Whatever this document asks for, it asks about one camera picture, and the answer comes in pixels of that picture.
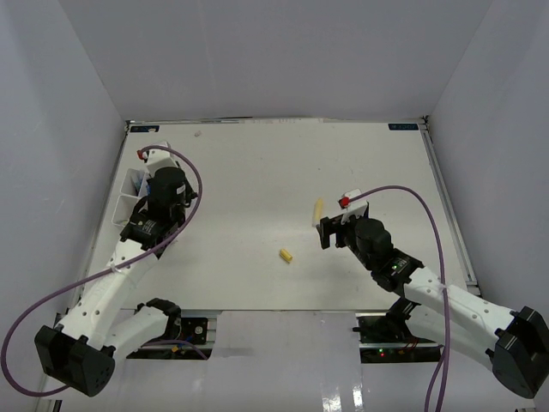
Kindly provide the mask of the yellow glue stick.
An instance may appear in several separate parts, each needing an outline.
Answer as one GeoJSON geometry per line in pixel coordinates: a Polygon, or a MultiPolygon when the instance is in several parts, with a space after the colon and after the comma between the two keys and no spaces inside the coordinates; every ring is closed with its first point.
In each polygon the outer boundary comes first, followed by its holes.
{"type": "Polygon", "coordinates": [[[322,217],[323,217],[323,199],[319,197],[314,204],[311,225],[315,227],[320,222],[322,217]]]}

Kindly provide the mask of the dark blue pen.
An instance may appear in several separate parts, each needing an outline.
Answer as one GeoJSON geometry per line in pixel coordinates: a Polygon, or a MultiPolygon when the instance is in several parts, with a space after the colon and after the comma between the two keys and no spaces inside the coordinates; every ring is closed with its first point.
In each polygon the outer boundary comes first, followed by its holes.
{"type": "Polygon", "coordinates": [[[130,182],[135,196],[138,196],[141,191],[144,176],[145,172],[142,170],[134,170],[130,173],[130,182]]]}

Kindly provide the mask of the small yellow cylinder eraser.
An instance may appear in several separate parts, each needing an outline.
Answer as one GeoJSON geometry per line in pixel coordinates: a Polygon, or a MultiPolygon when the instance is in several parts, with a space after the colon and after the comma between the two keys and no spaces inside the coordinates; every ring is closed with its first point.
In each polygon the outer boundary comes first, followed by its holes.
{"type": "Polygon", "coordinates": [[[280,249],[279,255],[288,264],[293,260],[293,255],[287,249],[280,249]]]}

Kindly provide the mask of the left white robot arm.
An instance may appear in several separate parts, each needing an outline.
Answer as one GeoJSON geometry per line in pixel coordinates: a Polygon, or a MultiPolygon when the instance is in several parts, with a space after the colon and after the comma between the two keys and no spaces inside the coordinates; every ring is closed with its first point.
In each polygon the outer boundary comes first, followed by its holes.
{"type": "Polygon", "coordinates": [[[179,167],[162,167],[148,179],[149,193],[134,207],[109,260],[108,273],[86,288],[77,305],[54,327],[34,338],[46,375],[89,397],[99,394],[118,361],[143,344],[173,342],[181,332],[181,310],[169,300],[140,304],[121,323],[123,303],[165,251],[163,240],[185,223],[197,194],[179,167]]]}

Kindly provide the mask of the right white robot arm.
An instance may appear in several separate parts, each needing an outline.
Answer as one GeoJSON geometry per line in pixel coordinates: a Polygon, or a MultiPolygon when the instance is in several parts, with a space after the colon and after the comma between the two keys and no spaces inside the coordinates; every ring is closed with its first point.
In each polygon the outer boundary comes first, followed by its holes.
{"type": "Polygon", "coordinates": [[[548,378],[548,326],[534,309],[513,310],[484,300],[395,248],[382,222],[367,215],[324,217],[321,247],[347,248],[373,281],[399,299],[386,314],[397,342],[412,336],[437,342],[477,361],[519,397],[534,398],[548,378]]]}

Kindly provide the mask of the white compartment organizer box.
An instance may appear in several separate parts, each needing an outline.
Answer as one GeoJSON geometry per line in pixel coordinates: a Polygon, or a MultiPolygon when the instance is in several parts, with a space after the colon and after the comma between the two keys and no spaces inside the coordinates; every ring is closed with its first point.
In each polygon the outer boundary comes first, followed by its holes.
{"type": "Polygon", "coordinates": [[[120,187],[118,199],[116,201],[112,216],[112,224],[118,227],[123,227],[128,223],[128,220],[138,201],[149,193],[148,178],[150,175],[145,170],[142,170],[145,172],[145,176],[142,181],[142,188],[138,196],[134,195],[132,184],[130,182],[130,173],[134,170],[137,169],[130,168],[127,170],[120,187]]]}

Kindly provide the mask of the blue logo sticker right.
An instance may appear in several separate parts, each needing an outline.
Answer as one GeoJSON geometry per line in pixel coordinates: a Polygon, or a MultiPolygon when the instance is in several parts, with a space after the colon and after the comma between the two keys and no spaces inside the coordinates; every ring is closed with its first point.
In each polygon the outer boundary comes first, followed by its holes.
{"type": "Polygon", "coordinates": [[[388,123],[390,130],[413,131],[418,130],[419,126],[415,123],[388,123]]]}

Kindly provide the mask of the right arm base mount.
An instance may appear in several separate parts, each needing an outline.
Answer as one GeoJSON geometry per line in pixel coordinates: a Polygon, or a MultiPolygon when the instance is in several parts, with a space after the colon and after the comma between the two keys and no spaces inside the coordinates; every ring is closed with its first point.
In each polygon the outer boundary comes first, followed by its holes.
{"type": "Polygon", "coordinates": [[[353,332],[359,339],[362,364],[437,363],[442,349],[412,334],[406,322],[416,304],[400,298],[386,312],[356,313],[353,332]]]}

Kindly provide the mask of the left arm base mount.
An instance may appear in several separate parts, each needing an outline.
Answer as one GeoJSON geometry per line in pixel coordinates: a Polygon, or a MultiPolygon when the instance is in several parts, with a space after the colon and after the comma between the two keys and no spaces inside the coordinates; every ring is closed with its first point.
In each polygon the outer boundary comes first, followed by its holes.
{"type": "Polygon", "coordinates": [[[163,361],[206,361],[213,351],[216,321],[205,317],[183,317],[177,322],[180,327],[176,341],[160,344],[161,339],[139,348],[127,359],[163,361]]]}

